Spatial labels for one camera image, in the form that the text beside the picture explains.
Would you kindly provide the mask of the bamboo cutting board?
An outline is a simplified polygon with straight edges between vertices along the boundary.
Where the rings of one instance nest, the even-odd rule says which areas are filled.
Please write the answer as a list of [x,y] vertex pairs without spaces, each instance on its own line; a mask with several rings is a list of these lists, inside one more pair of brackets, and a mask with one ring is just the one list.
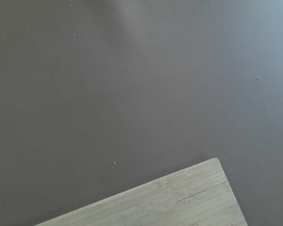
[[46,226],[244,226],[213,158],[45,221]]

